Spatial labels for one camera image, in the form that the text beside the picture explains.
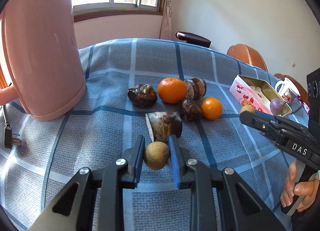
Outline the person right hand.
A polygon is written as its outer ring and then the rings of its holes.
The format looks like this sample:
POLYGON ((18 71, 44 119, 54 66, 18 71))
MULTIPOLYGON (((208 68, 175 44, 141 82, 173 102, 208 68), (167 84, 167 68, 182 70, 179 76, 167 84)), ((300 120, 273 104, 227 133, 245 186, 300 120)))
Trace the person right hand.
POLYGON ((300 182, 295 184, 295 178, 297 175, 297 161, 294 160, 287 171, 287 177, 285 179, 284 189, 280 196, 280 202, 283 207, 290 206, 293 203, 293 197, 303 196, 303 200, 297 207, 298 212, 303 212, 308 209, 315 201, 317 190, 319 186, 318 173, 315 175, 314 180, 307 182, 300 182))

